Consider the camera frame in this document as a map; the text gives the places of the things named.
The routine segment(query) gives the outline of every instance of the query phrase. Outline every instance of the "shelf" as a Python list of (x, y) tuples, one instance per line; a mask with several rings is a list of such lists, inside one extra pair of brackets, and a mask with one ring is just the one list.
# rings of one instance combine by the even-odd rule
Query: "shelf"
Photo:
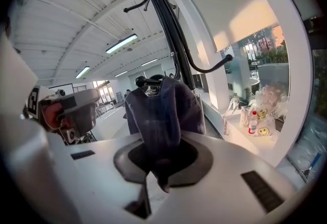
[(277, 131), (273, 137), (271, 136), (251, 136), (248, 133), (248, 128), (240, 127), (240, 114), (228, 116), (226, 114), (227, 129), (229, 134), (224, 136), (226, 141), (232, 142), (246, 148), (252, 153), (260, 156), (266, 162), (271, 164), (272, 151), (275, 147), (275, 142), (272, 139), (277, 139), (279, 132)]

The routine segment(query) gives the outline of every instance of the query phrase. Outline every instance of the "black vent slot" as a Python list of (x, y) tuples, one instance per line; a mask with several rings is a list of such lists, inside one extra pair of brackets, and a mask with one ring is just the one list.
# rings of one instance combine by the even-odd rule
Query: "black vent slot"
[(78, 152), (78, 153), (74, 153), (74, 154), (71, 154), (73, 160), (79, 160), (79, 159), (82, 159), (82, 158), (85, 158), (87, 156), (91, 156), (95, 154), (92, 150), (87, 150), (87, 151), (82, 151), (82, 152)]
[(284, 200), (255, 171), (241, 174), (267, 213), (279, 207)]

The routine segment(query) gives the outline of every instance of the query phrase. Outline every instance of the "ceiling beam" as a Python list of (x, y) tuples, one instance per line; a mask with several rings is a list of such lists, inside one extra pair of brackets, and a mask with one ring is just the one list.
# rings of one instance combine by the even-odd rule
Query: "ceiling beam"
[(135, 44), (133, 44), (133, 45), (131, 45), (129, 47), (126, 47), (125, 50), (121, 50), (120, 52), (117, 52), (113, 57), (107, 58), (100, 65), (98, 65), (97, 67), (95, 67), (94, 69), (89, 71), (87, 76), (94, 74), (95, 72), (99, 71), (104, 66), (106, 66), (109, 62), (115, 60), (117, 57), (119, 57), (119, 56), (123, 55), (124, 53), (126, 53), (128, 48), (132, 48), (133, 50), (136, 50), (137, 48), (140, 48), (140, 47), (144, 46), (147, 43), (156, 41), (156, 40), (161, 39), (161, 38), (165, 38), (165, 34), (163, 32), (157, 33), (157, 34), (155, 34), (155, 35), (153, 35), (151, 37), (147, 37), (147, 38), (145, 38), (143, 40), (140, 40), (139, 42), (137, 42), (137, 43), (135, 43)]
[(76, 13), (75, 11), (73, 11), (73, 10), (71, 10), (71, 9), (68, 9), (68, 8), (66, 8), (66, 7), (64, 7), (64, 6), (62, 6), (62, 5), (59, 5), (59, 4), (55, 3), (54, 1), (50, 1), (50, 0), (37, 0), (37, 1), (41, 1), (41, 2), (44, 2), (44, 3), (50, 4), (50, 5), (52, 5), (52, 6), (55, 6), (55, 7), (59, 8), (59, 9), (62, 9), (62, 10), (64, 10), (64, 11), (67, 11), (68, 13), (71, 13), (72, 15), (74, 15), (74, 16), (76, 16), (76, 17), (78, 17), (78, 18), (80, 18), (80, 19), (82, 19), (82, 20), (84, 20), (84, 21), (86, 21), (88, 24), (90, 24), (90, 25), (92, 25), (92, 26), (98, 28), (99, 30), (103, 31), (104, 33), (107, 33), (108, 35), (110, 35), (110, 36), (112, 36), (112, 37), (118, 39), (118, 38), (117, 38), (115, 35), (113, 35), (111, 32), (109, 32), (109, 31), (107, 31), (107, 30), (101, 28), (98, 24), (95, 23), (95, 21), (92, 21), (92, 19), (89, 20), (87, 17), (84, 17), (84, 16), (82, 16), (82, 15)]
[[(113, 3), (109, 4), (107, 7), (105, 7), (102, 11), (100, 11), (97, 15), (95, 15), (92, 19), (91, 22), (92, 23), (97, 23), (100, 22), (101, 20), (103, 20), (104, 18), (106, 18), (106, 16), (110, 15), (112, 13), (112, 11), (116, 10), (117, 8), (121, 7), (122, 4), (131, 1), (131, 0), (116, 0)], [(77, 43), (79, 42), (79, 40), (86, 34), (86, 32), (88, 32), (91, 28), (93, 27), (93, 25), (91, 23), (87, 23), (82, 29), (81, 31), (76, 35), (76, 37), (72, 40), (71, 44), (68, 46), (67, 50), (65, 51), (65, 53), (63, 54), (62, 58), (60, 59), (58, 66), (56, 68), (56, 71), (54, 73), (54, 77), (57, 77), (62, 65), (65, 61), (65, 59), (67, 58), (67, 56), (74, 50), (75, 46), (77, 45)]]

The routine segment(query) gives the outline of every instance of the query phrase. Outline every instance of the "sunlight on wall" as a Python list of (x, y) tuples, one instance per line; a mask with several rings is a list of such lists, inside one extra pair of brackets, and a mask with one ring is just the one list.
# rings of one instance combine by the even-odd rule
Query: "sunlight on wall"
[(214, 42), (217, 47), (217, 52), (223, 50), (225, 47), (229, 46), (231, 43), (224, 31), (219, 32), (214, 36)]
[[(230, 21), (229, 28), (234, 41), (278, 22), (267, 0), (252, 0)], [(228, 44), (217, 45), (225, 48)]]
[(201, 60), (203, 66), (210, 66), (209, 64), (209, 58), (207, 56), (207, 53), (205, 51), (205, 48), (204, 48), (204, 45), (202, 43), (202, 41), (199, 41), (197, 44), (196, 44), (196, 47), (197, 47), (197, 50), (198, 50), (198, 56), (199, 56), (199, 59)]

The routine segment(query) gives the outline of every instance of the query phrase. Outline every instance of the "ceiling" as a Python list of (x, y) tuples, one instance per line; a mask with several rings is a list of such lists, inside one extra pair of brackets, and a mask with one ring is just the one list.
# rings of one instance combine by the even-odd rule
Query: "ceiling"
[[(13, 43), (38, 76), (38, 84), (72, 82), (85, 67), (87, 80), (110, 79), (123, 71), (169, 56), (167, 41), (152, 4), (124, 13), (142, 0), (20, 0)], [(138, 40), (113, 54), (120, 39)]]

